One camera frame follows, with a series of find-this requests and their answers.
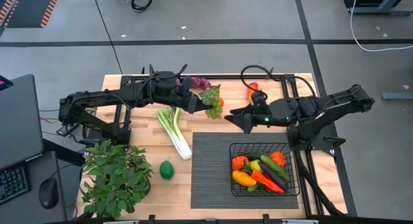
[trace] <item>eggplant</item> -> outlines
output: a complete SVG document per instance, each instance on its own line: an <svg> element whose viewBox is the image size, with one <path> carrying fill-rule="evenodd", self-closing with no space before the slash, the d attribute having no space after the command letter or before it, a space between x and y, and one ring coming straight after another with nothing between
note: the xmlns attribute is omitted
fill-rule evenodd
<svg viewBox="0 0 413 224"><path fill-rule="evenodd" d="M266 166L263 162L259 162L259 166L261 167L261 169L263 169L264 172L266 172L271 180L278 185L278 187L282 188L284 190L284 192L286 192L288 190L288 185L285 182L284 179L282 179L281 177L279 177L275 172L273 172L268 166Z"/></svg>

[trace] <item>black wire basket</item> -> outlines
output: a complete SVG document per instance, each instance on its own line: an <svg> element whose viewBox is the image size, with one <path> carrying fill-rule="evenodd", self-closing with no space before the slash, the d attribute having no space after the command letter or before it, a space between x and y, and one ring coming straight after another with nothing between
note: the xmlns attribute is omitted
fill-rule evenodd
<svg viewBox="0 0 413 224"><path fill-rule="evenodd" d="M232 179L232 159L237 156L242 156L247 152L263 152L271 154L273 152L282 152L285 159L284 170L290 177L290 182L287 183L288 190L284 193L268 192L264 187L257 188L253 192L248 192L246 186L236 183ZM298 180L296 179L298 171L294 162L293 152L290 150L288 143L233 143L230 145L230 179L231 192L234 196L297 196L300 192Z"/></svg>

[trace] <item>black placemat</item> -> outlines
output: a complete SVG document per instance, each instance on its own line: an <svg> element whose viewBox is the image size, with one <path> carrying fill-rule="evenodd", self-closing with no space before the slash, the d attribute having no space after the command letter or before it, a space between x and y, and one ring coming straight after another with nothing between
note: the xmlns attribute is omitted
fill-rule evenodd
<svg viewBox="0 0 413 224"><path fill-rule="evenodd" d="M193 209L298 209L296 196L235 197L231 193L229 149L233 143L288 143L286 134L194 133Z"/></svg>

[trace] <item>wooden tabletop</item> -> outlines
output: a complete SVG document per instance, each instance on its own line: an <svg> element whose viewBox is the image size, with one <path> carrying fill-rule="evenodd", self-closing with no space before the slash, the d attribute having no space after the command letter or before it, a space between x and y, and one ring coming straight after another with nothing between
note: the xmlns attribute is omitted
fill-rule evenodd
<svg viewBox="0 0 413 224"><path fill-rule="evenodd" d="M314 86L312 74L296 74L304 77ZM120 87L121 75L107 75L103 81L102 89L118 89ZM247 105L247 88L238 79L213 79L212 85L221 84L220 96L225 101L223 116L229 114L229 110L240 108ZM247 83L257 82L259 88L268 94L268 100L273 101L283 97L281 83L275 83L270 79L247 80ZM311 95L310 89L302 81L297 82L300 96ZM191 209L191 171L192 160L183 161L177 154L175 147L171 143L167 133L164 131L160 122L156 118L156 112L162 105L153 104L144 108L134 108L131 111L132 133L130 144L139 148L145 148L148 162L152 165L155 175L150 180L151 190L142 202L135 206L135 212L128 214L122 212L121 219L148 219L150 214L155 214L156 219L260 219L263 214L269 214L270 218L304 218L305 211L301 194L298 198L298 209ZM97 117L103 121L111 122L114 120L116 106L99 107ZM196 112L188 114L182 112L179 119L179 127L186 141L192 148L192 133L194 132L242 132L235 125L224 119L208 119L206 114ZM263 127L259 126L252 132L285 132L282 127ZM347 212L341 185L339 182L336 165L331 155L323 151L312 151L314 167L316 170L317 181L327 197L342 212ZM169 160L175 169L175 175L167 181L159 175L161 162ZM83 176L81 188L85 190L83 183L92 182L88 176ZM312 213L316 214L316 205L312 189L307 184ZM85 204L81 199L81 193L77 196L76 203L79 214L82 214Z"/></svg>

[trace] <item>gray floor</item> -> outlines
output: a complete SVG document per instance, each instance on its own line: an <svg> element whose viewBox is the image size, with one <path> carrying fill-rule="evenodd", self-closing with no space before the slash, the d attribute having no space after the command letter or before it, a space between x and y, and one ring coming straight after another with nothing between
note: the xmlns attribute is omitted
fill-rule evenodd
<svg viewBox="0 0 413 224"><path fill-rule="evenodd" d="M313 39L351 39L342 0L301 1ZM142 14L131 11L127 0L98 3L116 41L304 39L294 0L154 0ZM354 20L360 39L412 39L412 29L413 16ZM0 37L0 42L56 41L108 41L94 0L58 0L46 28L6 29ZM336 122L339 136L347 139L342 149L359 216L413 219L413 177L408 169L413 166L413 104L381 100L382 92L413 88L413 50L367 53L356 45L316 45L315 50L327 93L359 83L376 100L370 112ZM116 46L116 52L126 74L140 73L149 63L157 70L173 71L188 63L187 72L193 73L239 72L249 64L273 66L275 72L313 72L305 45L141 45ZM99 90L105 74L119 73L110 46L0 48L0 62L3 76L35 75L40 109L58 108L59 99L72 92ZM54 132L59 125L42 127ZM45 138L82 149L70 139L46 134ZM79 169L69 167L62 175L66 204L71 205Z"/></svg>

